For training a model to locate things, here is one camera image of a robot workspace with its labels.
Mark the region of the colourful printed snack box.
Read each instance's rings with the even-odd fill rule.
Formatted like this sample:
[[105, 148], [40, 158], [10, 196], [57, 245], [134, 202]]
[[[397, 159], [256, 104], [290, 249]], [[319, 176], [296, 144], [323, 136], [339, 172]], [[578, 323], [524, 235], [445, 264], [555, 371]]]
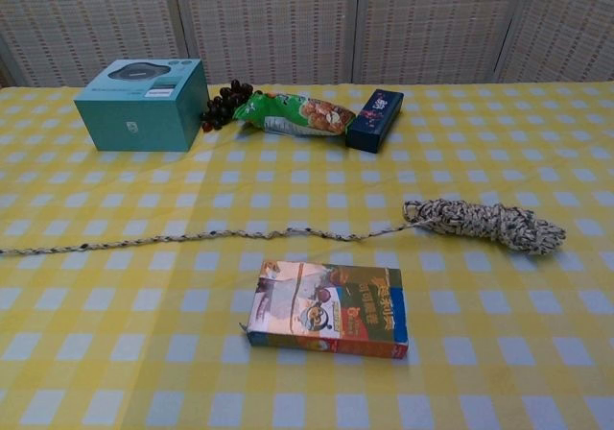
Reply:
[[403, 359], [409, 336], [401, 272], [266, 260], [243, 329], [252, 346]]

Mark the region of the dark blue narrow box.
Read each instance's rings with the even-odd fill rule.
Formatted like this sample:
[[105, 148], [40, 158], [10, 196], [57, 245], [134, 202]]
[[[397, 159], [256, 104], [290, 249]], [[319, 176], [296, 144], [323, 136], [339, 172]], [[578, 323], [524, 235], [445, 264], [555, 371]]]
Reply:
[[346, 128], [345, 146], [377, 154], [403, 103], [401, 92], [375, 89]]

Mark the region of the green snack bag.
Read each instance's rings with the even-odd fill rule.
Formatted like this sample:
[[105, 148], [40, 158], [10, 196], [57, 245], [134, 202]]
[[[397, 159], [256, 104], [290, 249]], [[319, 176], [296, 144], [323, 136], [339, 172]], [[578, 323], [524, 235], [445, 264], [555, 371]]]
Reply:
[[258, 91], [234, 111], [233, 119], [278, 134], [341, 136], [356, 119], [356, 114], [319, 99]]

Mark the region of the teal speaker box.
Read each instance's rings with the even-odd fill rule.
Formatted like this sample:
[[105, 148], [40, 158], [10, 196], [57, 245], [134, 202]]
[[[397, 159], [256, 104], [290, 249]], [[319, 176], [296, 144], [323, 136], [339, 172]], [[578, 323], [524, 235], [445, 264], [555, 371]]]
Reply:
[[209, 99], [200, 59], [116, 60], [74, 98], [99, 151], [187, 152]]

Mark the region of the yellow checked tablecloth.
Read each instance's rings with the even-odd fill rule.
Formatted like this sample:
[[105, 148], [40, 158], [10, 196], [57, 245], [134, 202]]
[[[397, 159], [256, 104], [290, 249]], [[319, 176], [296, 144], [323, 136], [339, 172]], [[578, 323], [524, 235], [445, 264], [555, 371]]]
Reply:
[[[614, 83], [407, 86], [381, 151], [237, 124], [93, 146], [73, 88], [0, 90], [0, 430], [614, 430]], [[5, 257], [210, 229], [365, 233], [407, 200], [504, 203], [560, 251], [409, 229]], [[254, 348], [266, 259], [393, 267], [402, 360]]]

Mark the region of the woven folding screen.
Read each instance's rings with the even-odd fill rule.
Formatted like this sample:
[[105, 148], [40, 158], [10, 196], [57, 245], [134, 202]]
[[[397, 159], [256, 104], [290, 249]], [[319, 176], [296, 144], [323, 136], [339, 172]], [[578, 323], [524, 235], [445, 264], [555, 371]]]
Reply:
[[0, 87], [163, 58], [211, 84], [614, 81], [614, 0], [0, 0]]

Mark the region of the dark red grape bunch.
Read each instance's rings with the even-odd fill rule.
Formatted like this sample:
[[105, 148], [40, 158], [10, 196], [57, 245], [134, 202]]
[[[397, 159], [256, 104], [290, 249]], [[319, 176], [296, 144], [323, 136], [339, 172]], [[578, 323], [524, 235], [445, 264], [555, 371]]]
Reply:
[[223, 86], [219, 94], [209, 99], [205, 111], [200, 115], [201, 128], [204, 132], [219, 131], [232, 119], [239, 106], [245, 104], [254, 88], [251, 84], [232, 80], [230, 85]]

